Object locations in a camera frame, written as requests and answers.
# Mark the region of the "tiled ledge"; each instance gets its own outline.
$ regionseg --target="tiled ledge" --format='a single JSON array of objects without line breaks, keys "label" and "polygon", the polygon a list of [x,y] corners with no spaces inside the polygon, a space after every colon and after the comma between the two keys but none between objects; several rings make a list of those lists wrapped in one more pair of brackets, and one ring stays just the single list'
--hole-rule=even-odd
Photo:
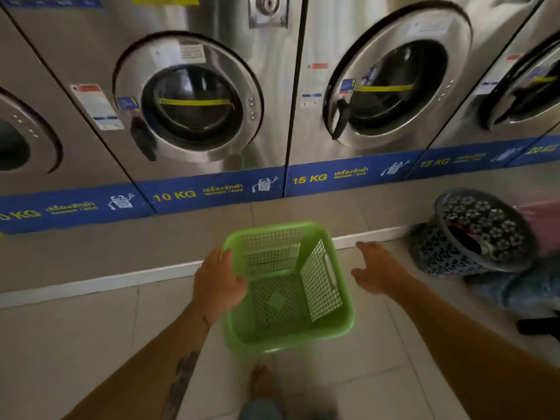
[{"label": "tiled ledge", "polygon": [[338,248],[410,233],[446,190],[472,187],[511,204],[560,193],[560,162],[223,206],[161,217],[0,238],[0,307],[135,286],[193,274],[231,232],[316,221]]}]

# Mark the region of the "pant leg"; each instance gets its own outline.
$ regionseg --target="pant leg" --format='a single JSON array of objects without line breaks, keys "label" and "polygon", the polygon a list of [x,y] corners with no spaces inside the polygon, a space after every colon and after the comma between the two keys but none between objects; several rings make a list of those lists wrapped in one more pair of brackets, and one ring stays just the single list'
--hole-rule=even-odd
[{"label": "pant leg", "polygon": [[245,404],[239,420],[284,420],[284,413],[274,399],[256,399]]}]

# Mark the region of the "person's left arm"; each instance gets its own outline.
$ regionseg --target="person's left arm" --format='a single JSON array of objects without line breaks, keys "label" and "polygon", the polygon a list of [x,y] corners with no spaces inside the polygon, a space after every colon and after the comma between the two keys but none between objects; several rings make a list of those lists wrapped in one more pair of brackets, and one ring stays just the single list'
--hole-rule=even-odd
[{"label": "person's left arm", "polygon": [[178,318],[68,413],[64,420],[174,420],[210,327],[245,296],[232,252],[214,249],[194,275]]}]

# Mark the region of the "basket bottom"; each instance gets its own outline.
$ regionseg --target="basket bottom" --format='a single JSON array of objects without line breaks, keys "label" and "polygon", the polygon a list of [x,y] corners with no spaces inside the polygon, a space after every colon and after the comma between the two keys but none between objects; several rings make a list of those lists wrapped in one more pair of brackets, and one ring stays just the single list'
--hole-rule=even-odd
[{"label": "basket bottom", "polygon": [[309,327],[303,286],[295,274],[254,277],[250,288],[256,334],[285,334]]}]

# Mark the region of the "forearm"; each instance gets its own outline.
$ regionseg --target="forearm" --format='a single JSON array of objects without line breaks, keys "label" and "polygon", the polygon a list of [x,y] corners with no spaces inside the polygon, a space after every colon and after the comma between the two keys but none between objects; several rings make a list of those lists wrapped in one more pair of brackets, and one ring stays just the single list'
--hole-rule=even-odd
[{"label": "forearm", "polygon": [[202,311],[190,304],[65,420],[175,419],[209,326]]},{"label": "forearm", "polygon": [[558,419],[560,373],[415,279],[387,294],[410,316],[472,420]]}]

